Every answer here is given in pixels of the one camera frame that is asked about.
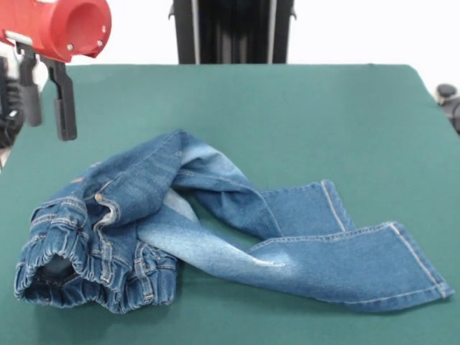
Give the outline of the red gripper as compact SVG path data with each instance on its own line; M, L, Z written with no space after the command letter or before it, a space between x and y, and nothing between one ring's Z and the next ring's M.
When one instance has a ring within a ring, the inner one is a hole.
M4 0L1 2L1 42L15 46L19 63L19 94L27 123L42 124L40 90L33 71L37 54L55 85L58 138L77 138L73 81L65 63L76 55L95 58L111 34L111 10L104 0Z

